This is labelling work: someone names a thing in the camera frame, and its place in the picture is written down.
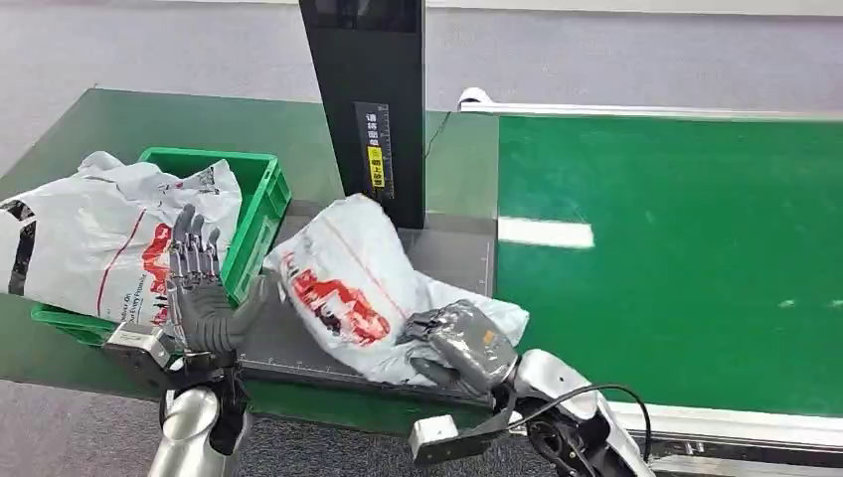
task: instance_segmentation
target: black stripe on bag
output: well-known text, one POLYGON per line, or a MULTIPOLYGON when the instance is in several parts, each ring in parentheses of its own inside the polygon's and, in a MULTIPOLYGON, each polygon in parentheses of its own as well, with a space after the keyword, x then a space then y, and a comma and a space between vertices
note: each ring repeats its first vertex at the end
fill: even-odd
MULTIPOLYGON (((23 222, 35 213, 21 201, 13 200, 0 205, 0 210, 6 211, 15 219, 23 222)), ((35 222, 31 222, 21 229, 21 237, 18 241, 18 250, 15 253, 15 264, 12 265, 12 273, 9 276, 9 293, 24 296, 24 285, 26 275, 29 271, 29 262, 32 258, 32 251, 35 248, 35 222)))

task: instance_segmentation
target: gray robotic glove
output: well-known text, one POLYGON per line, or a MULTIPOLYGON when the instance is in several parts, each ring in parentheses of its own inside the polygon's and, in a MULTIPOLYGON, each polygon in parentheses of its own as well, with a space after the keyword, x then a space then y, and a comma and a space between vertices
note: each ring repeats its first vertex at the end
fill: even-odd
POLYGON ((503 383, 518 362, 509 339, 465 299, 411 316, 402 341, 407 340, 427 343, 447 363, 410 357, 416 371, 442 387, 474 396, 503 383))
POLYGON ((235 350, 257 319, 271 283, 258 275, 249 295, 235 311, 229 304, 220 277, 217 240, 220 231, 202 237, 205 218, 185 206, 173 226, 167 298, 176 336, 192 352, 223 355, 235 350))

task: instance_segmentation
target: black screen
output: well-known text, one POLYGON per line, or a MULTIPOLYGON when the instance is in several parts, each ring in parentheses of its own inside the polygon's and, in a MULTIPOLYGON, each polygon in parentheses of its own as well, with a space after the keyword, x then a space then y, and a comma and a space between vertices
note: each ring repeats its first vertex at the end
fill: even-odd
POLYGON ((319 28, 414 33, 424 0, 300 0, 305 21, 319 28))

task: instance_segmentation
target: green table surface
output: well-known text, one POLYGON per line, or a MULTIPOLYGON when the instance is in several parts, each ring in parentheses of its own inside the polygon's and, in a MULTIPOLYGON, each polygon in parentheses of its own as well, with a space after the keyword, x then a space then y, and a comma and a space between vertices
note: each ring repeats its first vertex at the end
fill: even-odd
MULTIPOLYGON (((428 137, 444 118, 440 112, 427 115, 428 137)), ((497 123, 494 117, 450 116, 427 157, 430 210, 494 217, 497 123)), ((321 104, 90 89, 0 178, 0 198, 73 174, 91 152, 105 150, 128 163, 151 146, 272 153, 293 198, 328 204, 342 196, 321 104)), ((33 322, 31 307, 25 299, 0 295, 0 379, 156 398, 102 351, 33 322)), ((408 397, 295 384, 247 386, 256 411, 369 431, 406 434, 416 419, 452 410, 469 421, 481 415, 408 397)))
POLYGON ((499 243, 499 298, 647 402, 843 414, 843 124, 501 117, 500 216, 594 247, 499 243))

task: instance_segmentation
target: green plastic crate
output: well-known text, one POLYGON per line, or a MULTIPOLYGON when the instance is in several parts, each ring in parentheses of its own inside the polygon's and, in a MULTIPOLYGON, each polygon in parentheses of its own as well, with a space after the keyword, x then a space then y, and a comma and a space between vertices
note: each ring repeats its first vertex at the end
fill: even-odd
MULTIPOLYGON (((187 177, 221 159, 229 162, 243 194, 237 230, 220 269, 229 299, 238 305, 246 298, 249 281, 269 252, 290 201, 278 159, 271 154, 151 147, 143 151, 138 162, 151 162, 164 172, 187 177)), ((43 303, 33 307, 32 319, 91 346, 101 346, 117 327, 111 321, 43 303)))

